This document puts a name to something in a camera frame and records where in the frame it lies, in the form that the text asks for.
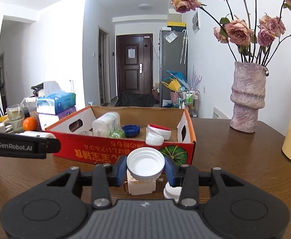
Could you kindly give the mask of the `white ridged jar lid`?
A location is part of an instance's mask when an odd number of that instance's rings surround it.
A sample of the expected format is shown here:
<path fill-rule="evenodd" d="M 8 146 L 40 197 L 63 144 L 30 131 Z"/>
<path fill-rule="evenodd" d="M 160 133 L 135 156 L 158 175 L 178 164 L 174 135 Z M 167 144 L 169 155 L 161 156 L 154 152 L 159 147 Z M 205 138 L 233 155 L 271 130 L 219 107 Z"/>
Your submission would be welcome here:
<path fill-rule="evenodd" d="M 178 203 L 181 191 L 182 187 L 172 187 L 167 182 L 163 190 L 163 195 L 166 199 L 172 199 L 175 203 Z"/>

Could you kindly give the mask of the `cream cube power adapter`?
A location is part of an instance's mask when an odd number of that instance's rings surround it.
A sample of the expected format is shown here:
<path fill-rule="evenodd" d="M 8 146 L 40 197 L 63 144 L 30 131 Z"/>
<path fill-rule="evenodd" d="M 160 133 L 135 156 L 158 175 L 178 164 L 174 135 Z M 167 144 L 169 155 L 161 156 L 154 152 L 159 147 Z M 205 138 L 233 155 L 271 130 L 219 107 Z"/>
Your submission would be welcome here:
<path fill-rule="evenodd" d="M 141 182 L 134 179 L 129 172 L 126 171 L 126 181 L 123 185 L 124 190 L 133 196 L 151 194 L 156 190 L 156 181 Z"/>

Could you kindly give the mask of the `green transparent bottle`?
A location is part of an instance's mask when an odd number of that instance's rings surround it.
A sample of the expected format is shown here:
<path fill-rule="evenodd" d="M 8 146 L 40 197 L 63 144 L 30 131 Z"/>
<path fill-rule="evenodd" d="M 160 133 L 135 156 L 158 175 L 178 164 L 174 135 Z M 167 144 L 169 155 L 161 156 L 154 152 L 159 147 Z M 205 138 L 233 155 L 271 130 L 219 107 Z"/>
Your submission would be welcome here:
<path fill-rule="evenodd" d="M 122 130 L 122 128 L 115 128 L 112 130 L 108 136 L 109 138 L 115 138 L 115 139 L 122 139 L 125 138 L 125 132 Z"/>

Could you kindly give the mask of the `red white lint brush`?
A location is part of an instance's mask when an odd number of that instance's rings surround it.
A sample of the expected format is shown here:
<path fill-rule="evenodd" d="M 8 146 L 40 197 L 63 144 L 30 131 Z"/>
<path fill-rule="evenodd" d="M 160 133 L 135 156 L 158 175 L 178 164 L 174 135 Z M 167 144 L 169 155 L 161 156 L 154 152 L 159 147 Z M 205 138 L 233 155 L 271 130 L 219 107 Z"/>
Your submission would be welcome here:
<path fill-rule="evenodd" d="M 171 130 L 167 127 L 148 124 L 145 143 L 149 146 L 161 146 L 171 138 Z"/>

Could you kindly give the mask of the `blue ridged jar lid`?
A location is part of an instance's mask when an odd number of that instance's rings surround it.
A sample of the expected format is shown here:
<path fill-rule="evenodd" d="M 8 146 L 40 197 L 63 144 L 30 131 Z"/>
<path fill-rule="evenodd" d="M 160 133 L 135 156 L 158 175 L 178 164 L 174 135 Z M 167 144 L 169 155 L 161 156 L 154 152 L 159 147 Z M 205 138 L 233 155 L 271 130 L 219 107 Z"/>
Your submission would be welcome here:
<path fill-rule="evenodd" d="M 140 134 L 140 127 L 138 125 L 124 125 L 122 127 L 126 138 L 135 138 Z"/>

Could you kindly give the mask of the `white translucent plastic bottle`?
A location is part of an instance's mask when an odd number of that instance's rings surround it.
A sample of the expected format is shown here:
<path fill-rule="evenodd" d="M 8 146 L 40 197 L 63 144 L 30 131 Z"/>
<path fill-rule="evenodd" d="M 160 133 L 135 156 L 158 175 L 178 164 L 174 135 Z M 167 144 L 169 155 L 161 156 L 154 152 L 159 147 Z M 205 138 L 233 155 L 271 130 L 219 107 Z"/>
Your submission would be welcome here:
<path fill-rule="evenodd" d="M 120 115 L 117 112 L 108 112 L 92 122 L 93 135 L 108 137 L 111 132 L 119 129 L 120 126 Z"/>

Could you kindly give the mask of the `small white spray bottle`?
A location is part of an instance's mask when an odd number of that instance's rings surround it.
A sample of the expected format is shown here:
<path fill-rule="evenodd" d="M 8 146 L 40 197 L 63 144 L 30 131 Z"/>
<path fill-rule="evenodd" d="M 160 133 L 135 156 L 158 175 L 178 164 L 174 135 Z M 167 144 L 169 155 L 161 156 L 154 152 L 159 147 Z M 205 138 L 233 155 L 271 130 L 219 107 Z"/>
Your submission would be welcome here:
<path fill-rule="evenodd" d="M 21 133 L 17 133 L 17 135 L 22 135 L 22 136 L 30 136 L 30 137 L 35 137 L 35 138 L 50 138 L 50 139 L 55 139 L 56 136 L 54 136 L 52 133 L 49 132 L 37 132 L 37 131 L 24 131 Z"/>

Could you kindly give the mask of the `glass cup with drink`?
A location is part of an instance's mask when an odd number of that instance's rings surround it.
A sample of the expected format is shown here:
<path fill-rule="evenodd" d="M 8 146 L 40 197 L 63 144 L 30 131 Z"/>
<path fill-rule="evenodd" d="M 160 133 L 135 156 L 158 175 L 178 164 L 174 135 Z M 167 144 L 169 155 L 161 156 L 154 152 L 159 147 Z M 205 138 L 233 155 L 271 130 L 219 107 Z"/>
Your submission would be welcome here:
<path fill-rule="evenodd" d="M 12 125 L 13 131 L 19 133 L 23 131 L 23 122 L 25 119 L 24 105 L 16 104 L 7 108 L 8 119 Z"/>

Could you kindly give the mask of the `red cardboard pumpkin box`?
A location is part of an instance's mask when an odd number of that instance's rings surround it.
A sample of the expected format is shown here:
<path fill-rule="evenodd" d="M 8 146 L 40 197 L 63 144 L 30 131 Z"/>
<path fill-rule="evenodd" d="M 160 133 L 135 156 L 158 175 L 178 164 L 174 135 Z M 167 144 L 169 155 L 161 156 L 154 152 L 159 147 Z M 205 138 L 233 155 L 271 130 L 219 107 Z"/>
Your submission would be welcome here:
<path fill-rule="evenodd" d="M 120 124 L 137 125 L 140 133 L 135 138 L 109 138 L 83 135 L 92 131 L 92 123 L 108 112 L 120 116 Z M 191 164 L 196 147 L 196 136 L 187 110 L 159 107 L 101 107 L 87 106 L 53 123 L 45 130 L 61 142 L 57 157 L 88 164 L 113 164 L 121 155 L 146 147 L 146 128 L 163 127 L 171 136 L 155 145 L 163 155 L 172 157 L 178 165 Z"/>

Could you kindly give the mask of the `clear plastic food container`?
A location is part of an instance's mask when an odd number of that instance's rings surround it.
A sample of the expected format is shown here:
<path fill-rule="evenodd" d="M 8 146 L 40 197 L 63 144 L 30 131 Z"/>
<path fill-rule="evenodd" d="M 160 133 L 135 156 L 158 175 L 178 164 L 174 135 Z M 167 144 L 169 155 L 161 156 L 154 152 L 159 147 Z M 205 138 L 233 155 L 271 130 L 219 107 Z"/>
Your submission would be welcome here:
<path fill-rule="evenodd" d="M 29 116 L 35 118 L 36 120 L 39 120 L 36 101 L 36 97 L 25 98 L 26 109 L 28 110 Z"/>

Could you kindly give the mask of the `blue tissue pack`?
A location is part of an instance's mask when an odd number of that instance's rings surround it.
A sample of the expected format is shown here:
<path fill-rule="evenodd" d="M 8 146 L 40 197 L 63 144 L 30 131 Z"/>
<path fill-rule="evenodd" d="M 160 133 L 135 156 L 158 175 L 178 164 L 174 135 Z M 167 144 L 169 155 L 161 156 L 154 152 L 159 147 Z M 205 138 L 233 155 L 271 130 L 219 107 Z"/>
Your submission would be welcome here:
<path fill-rule="evenodd" d="M 65 92 L 56 81 L 43 82 L 36 99 L 37 112 L 57 115 L 76 105 L 76 94 Z"/>

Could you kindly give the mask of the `pink textured vase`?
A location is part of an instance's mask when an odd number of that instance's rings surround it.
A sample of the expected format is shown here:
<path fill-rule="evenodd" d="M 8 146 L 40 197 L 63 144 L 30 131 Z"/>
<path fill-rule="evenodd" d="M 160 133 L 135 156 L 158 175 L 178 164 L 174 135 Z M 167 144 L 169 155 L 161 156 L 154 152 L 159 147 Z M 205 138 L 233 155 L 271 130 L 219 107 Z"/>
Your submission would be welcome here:
<path fill-rule="evenodd" d="M 230 127 L 254 133 L 258 111 L 265 107 L 266 68 L 256 63 L 235 62 L 230 100 L 234 103 Z"/>

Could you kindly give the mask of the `grey refrigerator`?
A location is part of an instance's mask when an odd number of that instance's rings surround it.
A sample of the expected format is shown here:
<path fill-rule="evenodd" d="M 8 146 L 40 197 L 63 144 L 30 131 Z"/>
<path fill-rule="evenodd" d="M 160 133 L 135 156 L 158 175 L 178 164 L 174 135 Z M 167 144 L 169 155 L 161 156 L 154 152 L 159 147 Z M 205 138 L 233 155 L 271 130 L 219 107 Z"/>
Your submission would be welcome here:
<path fill-rule="evenodd" d="M 184 31 L 160 31 L 160 107 L 164 105 L 166 100 L 170 100 L 169 89 L 162 84 L 162 82 L 169 83 L 169 77 L 172 77 L 167 71 L 180 72 L 185 79 L 187 79 L 188 66 L 187 59 L 182 59 L 182 47 L 183 47 Z"/>

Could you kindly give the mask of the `dried pink roses bouquet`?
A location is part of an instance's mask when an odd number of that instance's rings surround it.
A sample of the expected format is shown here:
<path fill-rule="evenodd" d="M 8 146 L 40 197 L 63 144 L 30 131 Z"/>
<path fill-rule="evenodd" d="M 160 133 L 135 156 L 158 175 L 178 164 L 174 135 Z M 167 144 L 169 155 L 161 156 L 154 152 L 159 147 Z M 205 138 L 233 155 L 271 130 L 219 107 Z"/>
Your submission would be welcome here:
<path fill-rule="evenodd" d="M 243 0 L 243 4 L 247 13 L 247 23 L 244 19 L 233 14 L 229 0 L 221 1 L 226 2 L 229 8 L 229 14 L 222 17 L 219 21 L 216 20 L 212 14 L 207 12 L 204 8 L 207 5 L 199 0 L 171 0 L 171 4 L 175 12 L 180 14 L 201 9 L 217 22 L 218 26 L 214 27 L 214 36 L 217 38 L 218 42 L 228 45 L 235 61 L 237 61 L 237 59 L 233 53 L 233 49 L 231 49 L 230 43 L 233 43 L 237 47 L 243 63 L 257 63 L 262 66 L 267 66 L 280 44 L 285 39 L 291 37 L 291 35 L 288 35 L 281 39 L 281 36 L 284 35 L 286 31 L 286 27 L 282 21 L 282 12 L 283 9 L 291 11 L 291 0 L 283 0 L 279 16 L 270 17 L 268 14 L 265 14 L 259 19 L 257 16 L 258 0 L 254 0 L 255 22 L 253 25 L 251 24 L 251 16 L 248 11 L 246 0 Z M 278 38 L 278 44 L 270 57 L 271 47 L 276 38 Z"/>

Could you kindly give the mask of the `white board leaning on wall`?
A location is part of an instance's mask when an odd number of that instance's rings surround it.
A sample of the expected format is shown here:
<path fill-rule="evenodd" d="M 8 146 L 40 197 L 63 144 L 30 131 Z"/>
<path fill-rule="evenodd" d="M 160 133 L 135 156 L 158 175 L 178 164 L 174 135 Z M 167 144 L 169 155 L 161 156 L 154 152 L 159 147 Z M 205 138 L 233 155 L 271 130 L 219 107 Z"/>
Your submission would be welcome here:
<path fill-rule="evenodd" d="M 221 110 L 219 110 L 216 107 L 213 108 L 212 118 L 213 119 L 230 119 L 226 114 L 224 114 Z"/>

